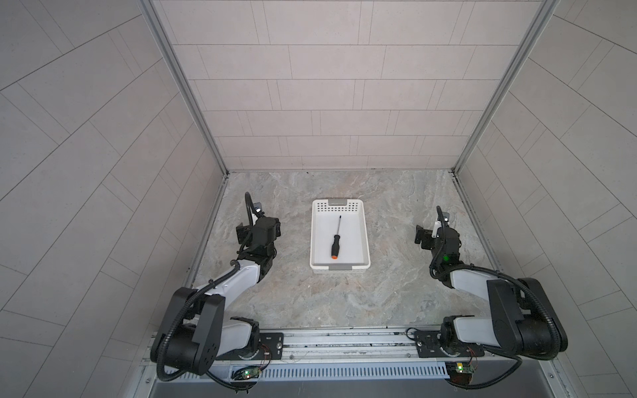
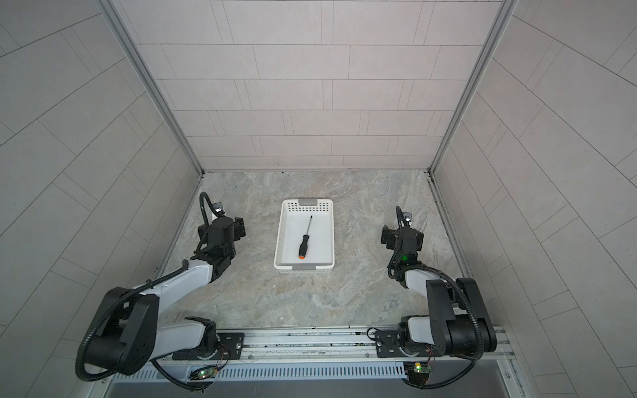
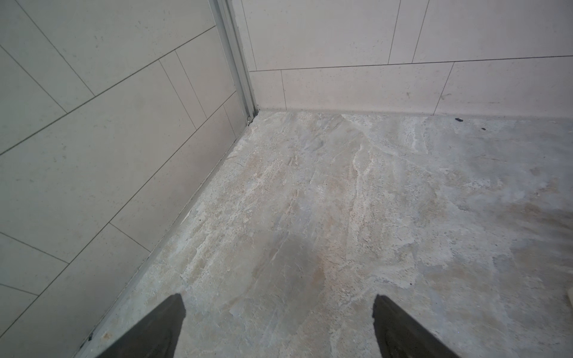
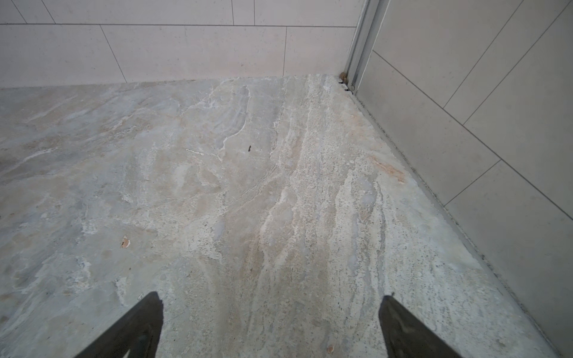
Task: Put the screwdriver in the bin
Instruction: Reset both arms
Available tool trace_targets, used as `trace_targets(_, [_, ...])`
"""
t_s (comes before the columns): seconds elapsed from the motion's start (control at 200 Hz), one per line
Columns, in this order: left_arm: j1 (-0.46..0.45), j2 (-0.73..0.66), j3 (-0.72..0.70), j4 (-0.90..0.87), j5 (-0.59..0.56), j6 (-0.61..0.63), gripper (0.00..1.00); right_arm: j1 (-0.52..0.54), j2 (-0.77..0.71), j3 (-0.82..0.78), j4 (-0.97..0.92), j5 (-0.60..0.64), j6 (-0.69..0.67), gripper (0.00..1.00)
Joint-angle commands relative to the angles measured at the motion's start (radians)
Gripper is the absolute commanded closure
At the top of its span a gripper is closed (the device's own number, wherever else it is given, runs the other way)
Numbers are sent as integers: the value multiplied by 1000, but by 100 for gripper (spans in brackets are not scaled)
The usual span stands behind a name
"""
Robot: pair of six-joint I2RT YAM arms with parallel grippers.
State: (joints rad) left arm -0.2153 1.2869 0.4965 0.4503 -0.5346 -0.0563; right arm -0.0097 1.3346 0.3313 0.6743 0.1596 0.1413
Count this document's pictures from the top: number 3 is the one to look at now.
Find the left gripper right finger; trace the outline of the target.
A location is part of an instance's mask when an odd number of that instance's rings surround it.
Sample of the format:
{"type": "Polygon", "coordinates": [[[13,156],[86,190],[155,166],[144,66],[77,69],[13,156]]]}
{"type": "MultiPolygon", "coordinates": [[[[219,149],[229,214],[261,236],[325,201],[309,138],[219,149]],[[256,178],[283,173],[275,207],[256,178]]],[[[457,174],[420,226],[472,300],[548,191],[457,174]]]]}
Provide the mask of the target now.
{"type": "Polygon", "coordinates": [[[386,295],[377,295],[372,318],[381,356],[454,357],[459,355],[386,295]]]}

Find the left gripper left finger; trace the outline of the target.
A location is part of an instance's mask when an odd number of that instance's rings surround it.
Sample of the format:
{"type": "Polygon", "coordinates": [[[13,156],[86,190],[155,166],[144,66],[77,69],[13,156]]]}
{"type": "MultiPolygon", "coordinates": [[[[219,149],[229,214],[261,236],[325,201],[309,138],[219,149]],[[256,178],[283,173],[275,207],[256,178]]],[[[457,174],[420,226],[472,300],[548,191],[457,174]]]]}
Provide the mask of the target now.
{"type": "Polygon", "coordinates": [[[98,358],[174,357],[185,317],[181,294],[170,295],[98,358]]]}

